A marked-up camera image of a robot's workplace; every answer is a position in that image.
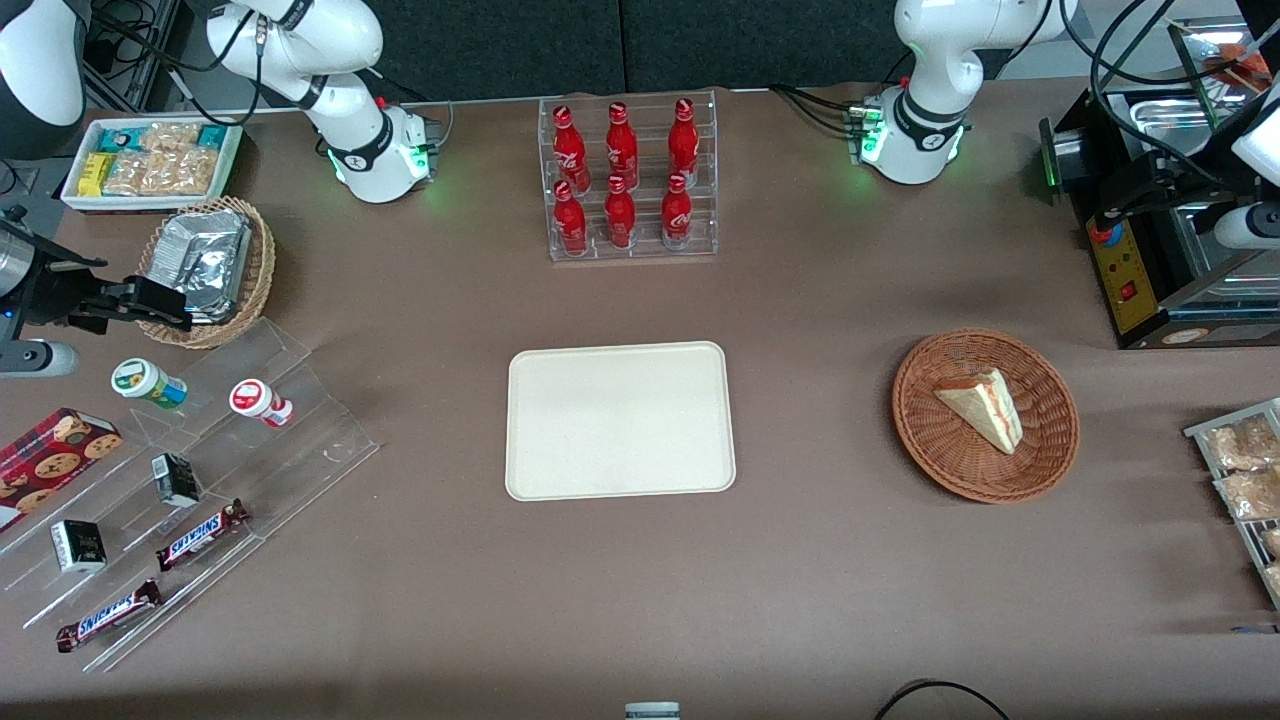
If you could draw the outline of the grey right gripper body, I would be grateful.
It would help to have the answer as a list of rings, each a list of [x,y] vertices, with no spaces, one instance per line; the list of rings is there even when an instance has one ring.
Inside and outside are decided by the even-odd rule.
[[[1,296],[3,322],[20,320],[23,324],[45,325],[35,299],[27,299],[35,283],[41,261],[38,243],[46,238],[36,233],[26,222],[26,208],[12,205],[3,209],[1,232]]]

